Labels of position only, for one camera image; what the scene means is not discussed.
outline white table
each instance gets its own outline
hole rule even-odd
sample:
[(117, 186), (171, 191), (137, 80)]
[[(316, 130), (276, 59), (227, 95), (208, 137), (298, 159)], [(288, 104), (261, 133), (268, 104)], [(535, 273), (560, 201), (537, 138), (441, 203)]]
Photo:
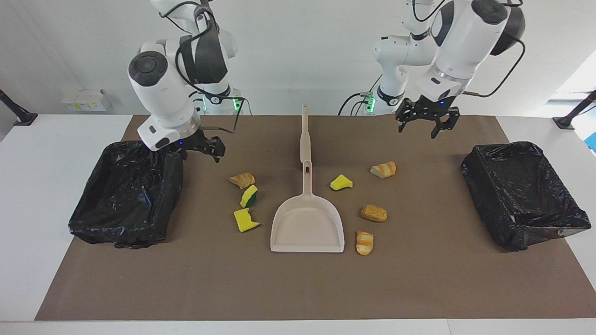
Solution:
[[(0, 334), (596, 334), (590, 320), (33, 322), (68, 249), (66, 229), (103, 148), (130, 116), (40, 115), (0, 142)], [(550, 119), (499, 117), (510, 141), (545, 151), (581, 208), (596, 218), (596, 157)], [(596, 230), (567, 239), (596, 284)]]

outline yellow sponge piece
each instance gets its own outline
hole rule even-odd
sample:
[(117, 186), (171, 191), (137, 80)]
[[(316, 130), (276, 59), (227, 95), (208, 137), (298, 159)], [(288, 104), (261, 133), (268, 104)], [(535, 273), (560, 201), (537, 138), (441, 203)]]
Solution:
[(339, 177), (337, 177), (334, 181), (331, 182), (330, 186), (334, 191), (339, 191), (342, 188), (354, 187), (354, 183), (352, 183), (351, 180), (347, 179), (346, 176), (339, 175)]
[(248, 208), (235, 211), (234, 217), (236, 218), (236, 223), (238, 224), (238, 229), (240, 232), (245, 232), (260, 225), (258, 222), (253, 222)]
[(242, 208), (250, 207), (257, 200), (257, 186), (251, 185), (244, 194), (242, 195), (242, 200), (240, 200), (240, 206)]

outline dustpan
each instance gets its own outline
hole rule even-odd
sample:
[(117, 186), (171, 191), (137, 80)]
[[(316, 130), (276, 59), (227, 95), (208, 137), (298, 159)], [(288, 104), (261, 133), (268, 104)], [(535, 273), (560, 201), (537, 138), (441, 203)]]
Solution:
[(286, 200), (275, 213), (271, 251), (341, 253), (345, 240), (342, 219), (332, 203), (312, 193), (308, 107), (302, 106), (302, 194)]

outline black plastic bag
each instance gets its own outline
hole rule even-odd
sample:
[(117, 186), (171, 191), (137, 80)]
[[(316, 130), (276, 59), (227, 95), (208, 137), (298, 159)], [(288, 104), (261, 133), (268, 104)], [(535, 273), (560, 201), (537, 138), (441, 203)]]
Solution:
[(536, 144), (477, 145), (462, 162), (462, 173), (480, 219), (506, 250), (591, 228)]
[(182, 192), (182, 157), (141, 141), (108, 145), (72, 217), (70, 233), (95, 244), (140, 249), (165, 240)]

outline brown surface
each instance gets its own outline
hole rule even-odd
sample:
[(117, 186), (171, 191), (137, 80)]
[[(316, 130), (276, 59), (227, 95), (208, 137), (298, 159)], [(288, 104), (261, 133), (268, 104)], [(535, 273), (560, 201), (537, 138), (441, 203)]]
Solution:
[[(565, 240), (506, 253), (482, 226), (460, 163), (475, 144), (507, 141), (494, 117), (462, 117), (436, 140), (429, 122), (397, 126), (391, 116), (311, 117), (314, 192), (342, 216), (343, 254), (269, 251), (277, 207), (300, 193), (300, 117), (242, 117), (239, 134), (221, 135), (221, 163), (190, 153), (167, 243), (119, 250), (75, 238), (36, 320), (596, 317), (596, 292)], [(396, 176), (369, 172), (389, 160)], [(256, 177), (251, 213), (262, 223), (243, 234), (232, 215), (242, 191), (227, 180), (241, 172)], [(340, 173), (354, 189), (331, 190)], [(360, 218), (367, 204), (387, 209), (387, 222)], [(357, 230), (375, 235), (367, 257)]]

